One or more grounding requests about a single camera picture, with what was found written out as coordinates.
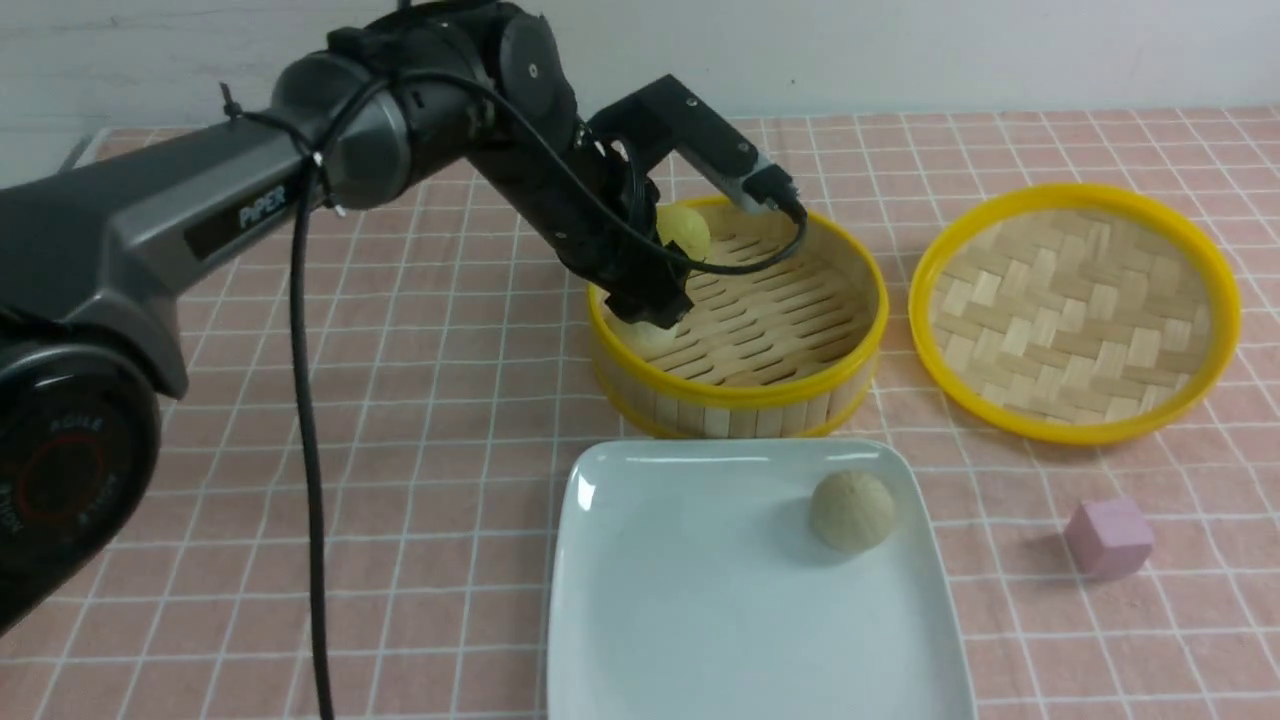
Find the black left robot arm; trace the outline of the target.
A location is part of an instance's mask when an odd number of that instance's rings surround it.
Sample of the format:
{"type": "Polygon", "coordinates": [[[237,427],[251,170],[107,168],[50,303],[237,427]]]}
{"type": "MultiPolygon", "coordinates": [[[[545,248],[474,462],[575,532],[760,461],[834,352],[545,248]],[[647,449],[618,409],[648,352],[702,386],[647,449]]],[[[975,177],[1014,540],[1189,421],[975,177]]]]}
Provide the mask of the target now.
{"type": "Polygon", "coordinates": [[[628,320],[686,270],[641,249],[658,193],[579,115],[549,23],[435,1],[332,32],[268,108],[3,191],[3,629],[140,506],[182,398],[180,296],[320,208],[371,210],[467,160],[628,320]]]}

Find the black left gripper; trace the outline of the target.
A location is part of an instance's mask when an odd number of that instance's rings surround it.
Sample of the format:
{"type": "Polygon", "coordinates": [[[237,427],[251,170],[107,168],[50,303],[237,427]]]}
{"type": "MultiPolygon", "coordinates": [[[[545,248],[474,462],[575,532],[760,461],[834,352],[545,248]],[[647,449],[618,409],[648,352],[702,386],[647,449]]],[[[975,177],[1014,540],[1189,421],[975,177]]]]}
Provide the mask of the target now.
{"type": "Polygon", "coordinates": [[[553,247],[575,275],[605,291],[605,306],[626,324],[660,329],[692,310],[686,272],[643,250],[641,222],[654,217],[655,190],[636,201],[634,174],[584,120],[543,127],[550,150],[515,123],[470,151],[475,169],[553,247]]]}

